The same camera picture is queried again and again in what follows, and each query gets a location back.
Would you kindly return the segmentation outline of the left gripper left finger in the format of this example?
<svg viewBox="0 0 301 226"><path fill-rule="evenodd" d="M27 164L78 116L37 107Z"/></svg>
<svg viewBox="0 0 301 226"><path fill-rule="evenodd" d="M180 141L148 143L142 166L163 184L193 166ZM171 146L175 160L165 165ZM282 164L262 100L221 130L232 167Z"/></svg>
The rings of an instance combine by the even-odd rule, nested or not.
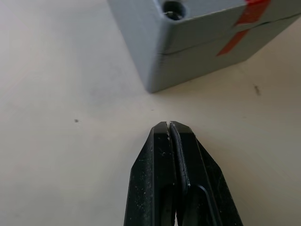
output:
<svg viewBox="0 0 301 226"><path fill-rule="evenodd" d="M130 172L126 226L173 226L177 179L165 121L151 128Z"/></svg>

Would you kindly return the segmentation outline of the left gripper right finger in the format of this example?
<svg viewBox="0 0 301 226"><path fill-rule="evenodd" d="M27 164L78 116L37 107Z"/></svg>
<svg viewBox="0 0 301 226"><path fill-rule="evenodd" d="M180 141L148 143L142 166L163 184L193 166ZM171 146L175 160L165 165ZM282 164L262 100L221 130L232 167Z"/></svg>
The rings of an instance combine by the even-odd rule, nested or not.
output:
<svg viewBox="0 0 301 226"><path fill-rule="evenodd" d="M192 129L171 121L178 179L176 217L180 226L241 226L242 220L219 165Z"/></svg>

